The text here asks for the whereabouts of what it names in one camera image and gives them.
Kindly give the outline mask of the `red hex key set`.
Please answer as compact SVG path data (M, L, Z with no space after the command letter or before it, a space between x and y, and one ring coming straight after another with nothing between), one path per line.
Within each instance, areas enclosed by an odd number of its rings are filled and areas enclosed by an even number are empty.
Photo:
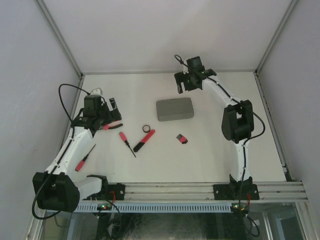
M187 144L188 143L188 139L182 134L178 134L176 138L179 140L179 142L181 144Z

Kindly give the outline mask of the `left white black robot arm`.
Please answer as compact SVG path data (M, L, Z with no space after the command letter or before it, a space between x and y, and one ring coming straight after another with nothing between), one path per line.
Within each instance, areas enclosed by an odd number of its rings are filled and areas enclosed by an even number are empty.
M63 147L45 172L36 172L33 176L35 198L32 205L43 210L72 213L81 200L92 195L98 200L106 199L110 193L107 177L82 175L81 161L92 152L96 133L121 119L114 98L106 103L100 94L85 96L84 106L72 120Z

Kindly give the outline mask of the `grey plastic tool case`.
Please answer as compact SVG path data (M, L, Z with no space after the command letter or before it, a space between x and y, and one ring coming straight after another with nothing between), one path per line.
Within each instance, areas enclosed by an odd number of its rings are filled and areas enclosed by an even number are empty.
M190 97L158 100L155 105L159 122L184 120L194 117L194 108Z

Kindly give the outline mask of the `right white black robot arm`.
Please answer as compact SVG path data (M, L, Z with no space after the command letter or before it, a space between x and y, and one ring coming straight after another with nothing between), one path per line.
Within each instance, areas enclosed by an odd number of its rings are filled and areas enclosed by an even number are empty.
M253 105L231 94L221 83L217 73L206 69L199 56L175 59L183 70L174 75L178 93L200 89L211 94L222 104L221 131L231 144L231 172L228 183L213 185L215 200L259 200L258 186L249 170L248 148L255 128Z

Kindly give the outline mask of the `short red black screwdriver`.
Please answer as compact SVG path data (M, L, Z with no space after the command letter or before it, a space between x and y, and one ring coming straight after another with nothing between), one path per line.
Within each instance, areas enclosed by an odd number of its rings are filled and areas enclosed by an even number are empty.
M136 155L135 155L134 151L132 150L126 135L123 132L120 132L119 136L120 136L121 140L126 144L126 146L130 149L130 151L132 152L133 156L136 158Z

